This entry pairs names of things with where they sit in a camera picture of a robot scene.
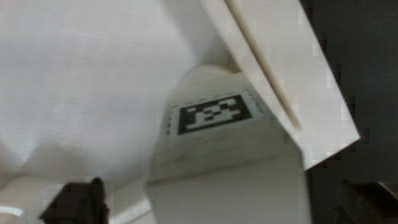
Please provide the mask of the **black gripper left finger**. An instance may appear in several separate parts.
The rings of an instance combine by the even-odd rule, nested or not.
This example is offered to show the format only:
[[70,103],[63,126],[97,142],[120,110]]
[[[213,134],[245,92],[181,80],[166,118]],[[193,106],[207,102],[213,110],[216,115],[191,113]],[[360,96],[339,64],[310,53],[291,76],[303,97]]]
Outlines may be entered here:
[[104,184],[67,183],[38,216],[44,224],[108,224]]

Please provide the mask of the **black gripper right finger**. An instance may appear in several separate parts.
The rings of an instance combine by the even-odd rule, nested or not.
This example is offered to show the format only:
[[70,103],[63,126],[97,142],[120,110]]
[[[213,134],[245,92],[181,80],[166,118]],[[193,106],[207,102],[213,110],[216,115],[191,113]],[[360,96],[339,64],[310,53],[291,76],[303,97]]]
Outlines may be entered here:
[[381,182],[341,183],[335,224],[398,224],[398,194]]

